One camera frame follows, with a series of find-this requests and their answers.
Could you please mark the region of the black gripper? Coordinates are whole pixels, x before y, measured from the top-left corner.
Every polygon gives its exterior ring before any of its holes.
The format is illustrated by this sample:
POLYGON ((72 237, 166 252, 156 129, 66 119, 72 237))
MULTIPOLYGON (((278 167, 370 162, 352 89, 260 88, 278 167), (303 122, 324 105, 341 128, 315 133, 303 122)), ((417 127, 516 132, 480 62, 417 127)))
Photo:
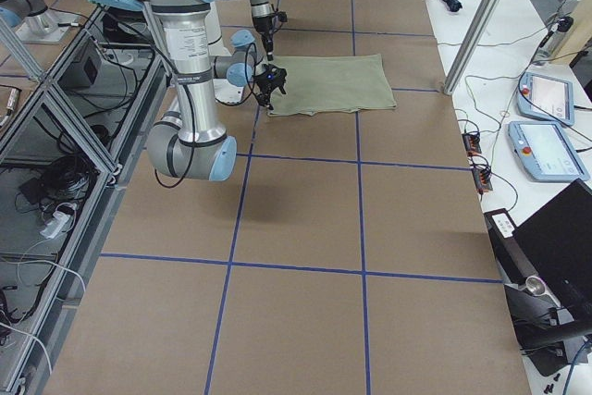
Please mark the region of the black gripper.
POLYGON ((252 9, 253 26, 260 35, 267 61, 274 59, 274 35, 288 21, 285 11, 278 9, 252 9))
POLYGON ((285 83, 288 72, 284 68, 273 64, 263 64, 263 72, 253 77, 258 88, 255 99, 260 106, 271 106, 271 95, 275 89, 286 93, 285 83))

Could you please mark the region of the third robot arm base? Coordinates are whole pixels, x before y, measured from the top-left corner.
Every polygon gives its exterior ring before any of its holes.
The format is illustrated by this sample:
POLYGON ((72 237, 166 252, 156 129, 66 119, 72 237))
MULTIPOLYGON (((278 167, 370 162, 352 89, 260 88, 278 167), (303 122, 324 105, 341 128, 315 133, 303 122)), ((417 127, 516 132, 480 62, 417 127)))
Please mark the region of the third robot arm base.
POLYGON ((80 24, 76 13, 56 12, 44 0, 1 0, 1 18, 24 43, 59 43, 80 24))

